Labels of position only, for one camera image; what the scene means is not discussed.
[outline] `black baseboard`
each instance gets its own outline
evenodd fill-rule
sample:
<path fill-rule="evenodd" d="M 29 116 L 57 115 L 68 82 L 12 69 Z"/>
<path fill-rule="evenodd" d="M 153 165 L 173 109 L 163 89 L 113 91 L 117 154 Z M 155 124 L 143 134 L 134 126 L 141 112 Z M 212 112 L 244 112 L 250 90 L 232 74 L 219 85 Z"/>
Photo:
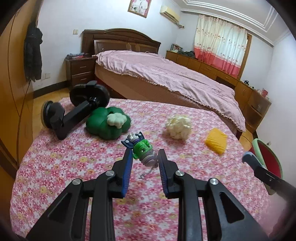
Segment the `black baseboard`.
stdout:
<path fill-rule="evenodd" d="M 254 133 L 253 133 L 253 138 L 254 139 L 258 138 L 258 135 L 257 135 L 257 132 L 256 131 L 254 131 Z"/>
<path fill-rule="evenodd" d="M 63 81 L 63 82 L 55 83 L 53 85 L 46 86 L 46 87 L 41 88 L 39 90 L 35 90 L 34 93 L 33 93 L 33 96 L 34 96 L 34 99 L 35 99 L 35 98 L 37 98 L 39 96 L 42 96 L 42 95 L 51 93 L 53 91 L 57 91 L 57 90 L 66 88 L 68 86 L 69 86 L 69 82 L 68 81 Z"/>

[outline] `metal screw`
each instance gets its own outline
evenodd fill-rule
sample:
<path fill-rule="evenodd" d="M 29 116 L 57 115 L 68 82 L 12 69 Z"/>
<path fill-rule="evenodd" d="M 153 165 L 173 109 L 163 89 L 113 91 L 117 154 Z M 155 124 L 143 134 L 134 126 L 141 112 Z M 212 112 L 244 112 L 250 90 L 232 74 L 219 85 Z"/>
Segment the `metal screw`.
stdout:
<path fill-rule="evenodd" d="M 109 177 L 113 176 L 114 174 L 115 174 L 115 172 L 112 170 L 106 171 L 106 175 Z"/>
<path fill-rule="evenodd" d="M 179 176 L 179 177 L 182 177 L 182 176 L 185 175 L 185 173 L 182 172 L 182 171 L 180 171 L 180 170 L 176 171 L 175 174 L 176 174 L 177 176 Z"/>
<path fill-rule="evenodd" d="M 216 178 L 211 178 L 210 183 L 213 184 L 213 185 L 217 185 L 219 183 L 219 181 Z"/>
<path fill-rule="evenodd" d="M 73 184 L 73 185 L 79 185 L 80 183 L 81 183 L 81 180 L 78 179 L 78 178 L 76 178 L 76 179 L 74 179 L 74 180 L 72 181 L 72 184 Z"/>

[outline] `table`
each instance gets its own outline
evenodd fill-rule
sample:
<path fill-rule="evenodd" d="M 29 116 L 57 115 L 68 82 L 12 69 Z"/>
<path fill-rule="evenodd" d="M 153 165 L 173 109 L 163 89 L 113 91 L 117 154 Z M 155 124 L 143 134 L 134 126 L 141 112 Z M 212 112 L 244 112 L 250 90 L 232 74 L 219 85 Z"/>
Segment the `table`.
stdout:
<path fill-rule="evenodd" d="M 61 104 L 66 111 L 73 108 L 69 98 L 62 99 Z M 252 169 L 242 163 L 241 144 L 217 114 L 172 104 L 123 99 L 111 99 L 109 106 L 122 108 L 132 119 L 129 131 L 141 131 L 155 151 L 165 149 L 168 159 L 175 161 L 180 170 L 203 180 L 218 178 L 258 222 L 262 221 L 269 205 L 267 191 L 254 177 Z M 175 114 L 186 114 L 192 120 L 192 133 L 186 142 L 173 140 L 165 132 L 167 118 Z M 214 127 L 228 135 L 227 149 L 222 156 L 204 144 Z M 86 131 L 85 121 L 63 141 L 59 141 L 52 130 L 43 129 L 17 172 L 10 209 L 13 231 L 25 236 L 73 179 L 94 179 L 111 169 L 113 163 L 123 157 L 125 147 L 120 141 L 125 138 L 126 135 L 122 135 L 118 140 L 103 141 Z M 145 180 L 140 179 L 148 170 L 139 160 L 134 160 L 126 197 L 113 200 L 116 240 L 176 240 L 178 200 L 165 198 L 158 169 Z M 206 240 L 203 208 L 201 214 Z"/>

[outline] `black jacket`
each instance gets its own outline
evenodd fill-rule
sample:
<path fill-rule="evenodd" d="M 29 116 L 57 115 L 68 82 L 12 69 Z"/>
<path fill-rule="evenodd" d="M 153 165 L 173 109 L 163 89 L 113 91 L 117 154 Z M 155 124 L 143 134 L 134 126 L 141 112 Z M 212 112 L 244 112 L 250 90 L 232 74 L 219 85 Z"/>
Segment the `black jacket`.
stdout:
<path fill-rule="evenodd" d="M 40 44 L 42 43 L 42 32 L 36 28 L 35 22 L 28 26 L 24 45 L 24 67 L 28 81 L 41 79 L 42 59 Z"/>

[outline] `white curtain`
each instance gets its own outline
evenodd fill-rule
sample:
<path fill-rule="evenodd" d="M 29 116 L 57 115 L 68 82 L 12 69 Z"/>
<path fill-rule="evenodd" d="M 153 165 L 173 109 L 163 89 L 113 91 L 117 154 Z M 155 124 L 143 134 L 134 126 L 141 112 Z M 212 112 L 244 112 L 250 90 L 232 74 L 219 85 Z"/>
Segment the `white curtain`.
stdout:
<path fill-rule="evenodd" d="M 247 30 L 219 18 L 200 15 L 195 57 L 237 77 L 247 46 Z"/>

